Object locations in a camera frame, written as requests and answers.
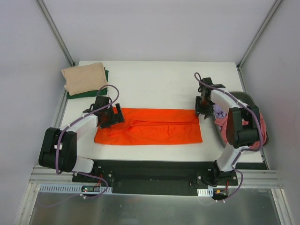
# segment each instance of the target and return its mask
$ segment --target white wall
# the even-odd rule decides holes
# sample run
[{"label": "white wall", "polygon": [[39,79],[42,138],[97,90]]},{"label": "white wall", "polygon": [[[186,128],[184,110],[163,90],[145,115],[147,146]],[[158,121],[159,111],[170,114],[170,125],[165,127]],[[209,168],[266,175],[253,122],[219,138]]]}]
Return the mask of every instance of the white wall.
[{"label": "white wall", "polygon": [[0,1],[0,224],[12,225],[68,67],[34,0]]},{"label": "white wall", "polygon": [[239,62],[274,0],[45,0],[75,61]]},{"label": "white wall", "polygon": [[295,224],[300,223],[300,1],[286,0],[242,68],[247,90],[267,123],[272,169],[284,179]]}]

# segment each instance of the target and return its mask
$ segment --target cable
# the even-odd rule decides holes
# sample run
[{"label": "cable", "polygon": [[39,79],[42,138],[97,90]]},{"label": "cable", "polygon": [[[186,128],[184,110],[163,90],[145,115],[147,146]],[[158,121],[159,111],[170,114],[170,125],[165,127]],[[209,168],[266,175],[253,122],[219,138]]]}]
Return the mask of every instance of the cable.
[{"label": "cable", "polygon": [[254,150],[254,149],[250,149],[250,148],[242,149],[242,150],[238,153],[237,157],[234,159],[233,163],[231,164],[232,169],[233,169],[236,173],[239,173],[239,174],[241,175],[241,179],[240,179],[240,184],[239,184],[238,188],[237,188],[230,196],[227,197],[227,199],[228,199],[228,198],[232,197],[233,195],[235,195],[235,194],[238,192],[238,190],[239,190],[240,187],[242,186],[243,180],[244,180],[244,175],[243,175],[243,173],[242,173],[241,171],[235,169],[235,166],[234,166],[234,165],[235,165],[235,163],[238,161],[238,159],[239,159],[239,157],[241,156],[241,153],[242,153],[243,151],[247,151],[247,150],[248,150],[248,151],[255,151],[255,152],[256,152],[256,151],[260,151],[260,150],[261,150],[261,148],[262,148],[262,146],[263,146],[263,135],[262,135],[262,130],[261,130],[261,127],[260,127],[260,125],[259,125],[259,121],[258,121],[256,115],[254,114],[254,112],[253,112],[251,109],[245,107],[242,103],[240,103],[240,101],[239,101],[236,97],[234,97],[232,94],[228,93],[227,91],[224,91],[224,90],[222,90],[222,89],[215,88],[215,87],[212,87],[212,86],[210,86],[210,85],[205,84],[204,82],[202,82],[201,76],[200,76],[200,74],[199,74],[198,72],[194,73],[194,77],[195,77],[195,79],[196,79],[201,85],[203,85],[204,87],[207,87],[207,88],[210,88],[210,89],[213,89],[213,90],[217,90],[217,91],[220,91],[220,92],[222,92],[222,93],[228,95],[233,101],[235,101],[236,104],[238,104],[239,106],[241,106],[241,107],[243,107],[244,109],[246,109],[246,110],[252,115],[252,117],[254,118],[255,124],[256,124],[256,126],[257,126],[257,131],[258,131],[258,136],[259,136],[259,147],[258,147],[257,149],[255,149],[255,150]]},{"label": "cable", "polygon": [[64,135],[64,133],[65,133],[69,128],[71,128],[74,124],[76,124],[76,123],[78,123],[79,121],[83,120],[85,117],[90,116],[90,115],[92,115],[92,114],[94,114],[94,113],[96,113],[96,112],[98,112],[98,111],[100,111],[100,110],[103,110],[103,109],[105,109],[105,108],[110,107],[113,103],[115,103],[115,102],[118,100],[119,94],[120,94],[120,93],[119,93],[119,90],[118,90],[115,86],[113,86],[113,85],[107,84],[107,85],[102,86],[102,87],[99,89],[98,93],[99,93],[102,89],[104,89],[105,87],[112,87],[112,88],[115,88],[116,91],[117,91],[117,97],[116,97],[111,103],[109,103],[109,104],[107,104],[107,105],[105,105],[105,106],[103,106],[103,107],[101,107],[101,108],[99,108],[99,109],[96,109],[96,110],[94,110],[94,111],[92,111],[92,112],[89,112],[88,114],[85,114],[83,117],[80,117],[80,118],[76,119],[76,120],[73,121],[70,125],[66,126],[66,127],[62,130],[62,132],[61,132],[61,134],[60,134],[60,136],[59,136],[59,138],[58,138],[57,148],[56,148],[56,154],[55,154],[55,171],[56,171],[56,174],[61,174],[61,173],[62,173],[62,171],[59,171],[59,168],[58,168],[58,160],[59,160],[59,153],[60,153],[60,143],[61,143],[61,139],[62,139],[62,136]]},{"label": "cable", "polygon": [[[111,102],[110,102],[109,104],[107,104],[107,105],[105,105],[105,106],[103,106],[103,107],[101,107],[101,108],[99,108],[99,109],[93,110],[93,111],[91,111],[91,112],[85,114],[84,116],[82,116],[82,117],[76,119],[76,120],[73,121],[70,125],[66,126],[66,127],[62,130],[62,132],[60,133],[60,136],[59,136],[58,142],[57,142],[56,154],[55,154],[55,171],[56,171],[56,174],[61,174],[61,173],[62,173],[62,171],[59,171],[58,161],[59,161],[60,143],[61,143],[62,136],[64,135],[64,133],[65,133],[69,128],[71,128],[73,125],[75,125],[76,123],[78,123],[79,121],[83,120],[84,118],[86,118],[86,117],[88,117],[88,116],[90,116],[90,115],[92,115],[92,114],[94,114],[94,113],[96,113],[96,112],[98,112],[98,111],[100,111],[100,110],[103,110],[103,109],[105,109],[105,108],[110,107],[113,103],[115,103],[115,102],[118,100],[119,95],[120,95],[120,92],[119,92],[119,90],[118,90],[115,86],[110,85],[110,84],[107,84],[107,85],[102,86],[102,87],[98,90],[97,95],[98,95],[98,93],[99,93],[102,89],[104,89],[104,88],[106,88],[106,87],[112,87],[112,88],[115,88],[116,91],[117,91],[117,97],[116,97],[113,101],[112,101],[111,98],[110,98],[110,101],[111,101]],[[97,198],[97,197],[101,196],[104,192],[106,192],[106,191],[108,190],[108,183],[107,183],[107,181],[104,180],[102,177],[96,177],[96,176],[93,176],[93,175],[90,175],[90,174],[87,174],[87,173],[83,173],[83,172],[78,172],[78,174],[81,174],[81,175],[87,176],[87,177],[91,177],[91,178],[95,178],[95,179],[99,179],[99,183],[100,183],[101,181],[103,181],[103,182],[106,184],[106,189],[105,189],[104,191],[100,192],[99,194],[97,194],[97,195],[95,195],[95,196],[85,196],[84,199],[85,199],[85,198],[87,198],[87,199],[94,199],[94,198]],[[47,205],[47,206],[42,205],[42,204],[40,203],[39,199],[37,199],[37,203],[38,203],[40,206],[42,206],[42,207],[50,208],[50,207],[59,205],[59,204],[65,202],[65,201],[67,201],[67,200],[70,199],[70,198],[73,198],[73,197],[75,197],[75,196],[81,196],[81,195],[82,195],[82,194],[71,195],[71,196],[69,196],[68,198],[63,199],[63,200],[60,201],[60,202],[57,202],[57,203],[52,204],[52,205]]]},{"label": "cable", "polygon": [[101,180],[99,179],[99,182],[95,185],[95,187],[96,187],[96,188],[99,187],[100,184],[101,184]]},{"label": "cable", "polygon": [[[107,183],[107,181],[104,180],[103,178],[101,178],[101,177],[96,177],[96,176],[93,176],[93,175],[89,175],[89,174],[83,173],[83,172],[79,172],[79,174],[84,175],[84,176],[87,176],[87,177],[99,179],[99,180],[103,181],[103,182],[105,183],[105,185],[106,185],[105,190],[102,191],[102,192],[100,192],[99,194],[97,194],[97,195],[95,195],[95,196],[86,196],[86,195],[85,195],[84,198],[87,198],[87,199],[94,199],[94,198],[100,197],[101,195],[104,194],[104,192],[106,192],[106,191],[108,190],[108,183]],[[40,199],[37,198],[37,204],[38,204],[39,206],[41,206],[41,207],[51,208],[51,207],[53,207],[53,206],[62,204],[62,203],[64,203],[64,202],[66,202],[67,200],[69,200],[70,198],[73,198],[73,197],[75,197],[75,196],[82,196],[82,194],[74,194],[74,195],[71,195],[71,196],[69,196],[69,197],[67,197],[67,198],[65,198],[65,199],[63,199],[63,200],[61,200],[61,201],[59,201],[59,202],[57,202],[57,203],[54,203],[54,204],[52,204],[52,205],[43,205],[43,204],[41,204]]]},{"label": "cable", "polygon": [[226,186],[225,186],[225,189],[219,190],[219,191],[226,191],[226,193],[228,194],[228,186],[229,186],[229,182],[228,182],[228,180],[226,180]]},{"label": "cable", "polygon": [[205,86],[205,87],[207,87],[207,88],[210,88],[210,89],[213,89],[213,90],[217,90],[217,91],[220,91],[220,92],[226,94],[226,95],[229,96],[233,101],[235,101],[236,104],[238,104],[239,106],[241,106],[241,107],[243,107],[244,109],[246,109],[246,110],[252,115],[252,117],[253,117],[254,120],[255,120],[255,124],[256,124],[256,126],[257,126],[257,128],[258,128],[257,130],[258,130],[258,136],[259,136],[259,147],[258,147],[258,149],[250,149],[250,148],[248,148],[248,149],[242,149],[242,151],[246,151],[246,150],[248,150],[248,151],[260,151],[261,148],[262,148],[262,146],[263,146],[263,135],[262,135],[261,127],[260,127],[260,125],[259,125],[259,121],[258,121],[256,115],[254,114],[254,112],[253,112],[251,109],[249,109],[249,108],[247,108],[246,106],[244,106],[242,103],[240,103],[240,101],[239,101],[235,96],[233,96],[232,94],[230,94],[229,92],[224,91],[224,90],[219,89],[219,88],[212,87],[212,86],[210,86],[210,85],[207,85],[207,84],[203,83],[202,80],[201,80],[201,76],[200,76],[200,74],[199,74],[198,72],[196,72],[196,73],[194,74],[194,77],[196,78],[196,80],[197,80],[201,85],[203,85],[203,86]]}]

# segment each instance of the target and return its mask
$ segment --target white table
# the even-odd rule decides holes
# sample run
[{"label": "white table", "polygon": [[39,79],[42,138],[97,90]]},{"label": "white table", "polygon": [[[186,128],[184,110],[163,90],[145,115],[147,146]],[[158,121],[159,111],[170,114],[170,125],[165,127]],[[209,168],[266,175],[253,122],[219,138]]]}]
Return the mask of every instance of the white table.
[{"label": "white table", "polygon": [[[99,61],[80,61],[79,66]],[[156,62],[101,61],[109,70],[108,82],[120,91],[117,103],[130,108],[194,109],[198,82],[194,73],[211,77],[228,91],[242,91],[235,63],[221,62]],[[108,89],[112,99],[113,88]],[[95,102],[95,97],[68,100],[62,125],[80,116]],[[216,160],[223,151],[212,118],[199,118],[203,143],[184,145],[113,146],[94,143],[97,129],[77,143],[77,154],[92,159],[198,161]],[[240,162],[261,163],[260,152],[246,152]]]}]

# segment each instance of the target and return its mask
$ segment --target orange cloth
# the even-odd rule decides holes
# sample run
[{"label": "orange cloth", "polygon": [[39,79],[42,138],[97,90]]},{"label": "orange cloth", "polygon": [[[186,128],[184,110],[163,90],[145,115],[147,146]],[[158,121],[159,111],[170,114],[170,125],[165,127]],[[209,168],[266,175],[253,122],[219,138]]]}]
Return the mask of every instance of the orange cloth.
[{"label": "orange cloth", "polygon": [[125,122],[110,128],[98,128],[95,143],[153,145],[202,142],[194,110],[122,108],[122,113]]}]

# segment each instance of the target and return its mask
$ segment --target white cable clip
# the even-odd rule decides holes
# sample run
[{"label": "white cable clip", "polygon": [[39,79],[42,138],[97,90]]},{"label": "white cable clip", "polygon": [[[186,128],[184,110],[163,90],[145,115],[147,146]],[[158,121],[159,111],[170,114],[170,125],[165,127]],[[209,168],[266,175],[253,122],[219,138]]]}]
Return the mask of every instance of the white cable clip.
[{"label": "white cable clip", "polygon": [[237,101],[236,101],[236,104],[238,104],[238,105],[242,105],[242,101],[240,101],[239,99],[236,99]]}]

